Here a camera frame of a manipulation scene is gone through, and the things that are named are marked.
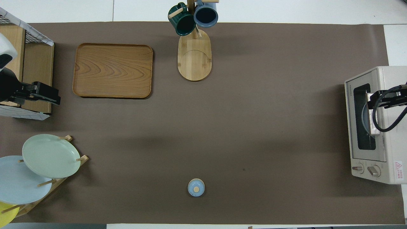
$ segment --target wooden mug stand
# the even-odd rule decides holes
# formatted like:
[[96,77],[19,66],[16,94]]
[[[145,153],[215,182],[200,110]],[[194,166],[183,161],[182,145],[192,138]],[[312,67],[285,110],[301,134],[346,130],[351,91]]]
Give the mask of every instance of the wooden mug stand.
[[[196,0],[188,0],[188,12],[194,14]],[[218,3],[219,0],[202,0]],[[171,18],[181,11],[170,14]],[[181,36],[178,42],[178,71],[187,80],[203,80],[212,69],[212,48],[209,36],[196,26],[187,36]]]
[[[71,140],[72,140],[72,137],[71,137],[70,135],[66,135],[65,137],[59,137],[59,139],[65,139],[65,140],[67,140],[67,141],[71,141]],[[88,158],[86,155],[83,155],[82,157],[76,159],[76,161],[80,161],[80,162],[81,162],[81,165],[80,165],[80,166],[82,166],[82,165],[83,165],[86,161],[88,161],[88,160],[89,160],[89,158]],[[52,186],[51,186],[50,191],[49,191],[43,198],[41,198],[40,200],[37,200],[37,201],[32,202],[32,203],[29,203],[29,204],[13,206],[13,207],[10,207],[10,208],[8,208],[8,209],[6,209],[6,210],[1,211],[1,213],[6,213],[6,212],[8,212],[8,211],[11,211],[11,210],[16,209],[16,208],[19,207],[20,209],[19,209],[19,211],[18,211],[18,213],[17,213],[16,218],[19,217],[19,216],[22,216],[22,215],[27,214],[27,213],[28,213],[29,211],[31,211],[37,204],[39,204],[44,198],[46,198],[52,191],[54,191],[54,190],[55,190],[62,182],[64,182],[66,179],[67,179],[67,177],[65,177],[65,178],[57,178],[57,179],[52,179],[52,180],[50,180],[50,181],[47,181],[47,182],[38,184],[38,185],[37,185],[38,187],[41,187],[41,186],[46,185],[46,184],[49,184],[49,183],[52,183]]]

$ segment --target warning triangle symbol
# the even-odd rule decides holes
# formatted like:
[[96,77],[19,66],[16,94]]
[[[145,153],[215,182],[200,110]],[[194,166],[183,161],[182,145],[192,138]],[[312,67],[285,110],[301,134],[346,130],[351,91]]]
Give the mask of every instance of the warning triangle symbol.
[[396,170],[398,170],[400,167],[401,167],[401,164],[396,161]]

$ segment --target white floor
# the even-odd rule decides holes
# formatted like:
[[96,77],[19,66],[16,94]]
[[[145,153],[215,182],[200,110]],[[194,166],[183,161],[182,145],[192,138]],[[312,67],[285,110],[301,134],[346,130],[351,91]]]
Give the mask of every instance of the white floor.
[[[0,0],[0,7],[27,23],[167,21],[179,1]],[[219,22],[383,24],[390,66],[407,66],[407,3],[402,0],[220,0]],[[407,185],[402,185],[407,218]],[[108,225],[121,228],[244,229],[249,225]],[[254,225],[254,228],[309,225]]]

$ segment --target warning label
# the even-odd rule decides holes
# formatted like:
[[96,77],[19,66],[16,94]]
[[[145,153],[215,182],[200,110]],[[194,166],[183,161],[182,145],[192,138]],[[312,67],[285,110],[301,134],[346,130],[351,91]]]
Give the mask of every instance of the warning label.
[[403,162],[402,161],[395,161],[394,167],[396,169],[396,179],[397,180],[404,180],[403,176]]

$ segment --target black cable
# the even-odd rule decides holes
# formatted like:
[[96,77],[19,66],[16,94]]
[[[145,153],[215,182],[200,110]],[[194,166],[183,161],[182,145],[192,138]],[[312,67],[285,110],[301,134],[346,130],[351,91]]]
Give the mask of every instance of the black cable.
[[381,102],[381,100],[389,93],[392,93],[393,91],[400,89],[401,85],[395,86],[390,88],[389,90],[386,90],[383,92],[383,94],[381,94],[379,96],[379,98],[376,100],[376,103],[374,103],[373,106],[373,113],[372,113],[372,118],[373,118],[373,124],[374,126],[381,132],[387,132],[387,131],[391,131],[402,119],[403,117],[407,114],[407,107],[404,108],[404,110],[401,112],[401,114],[397,117],[397,119],[393,122],[393,124],[391,124],[389,127],[382,129],[378,124],[377,124],[377,120],[376,120],[376,110],[379,107],[379,103]]

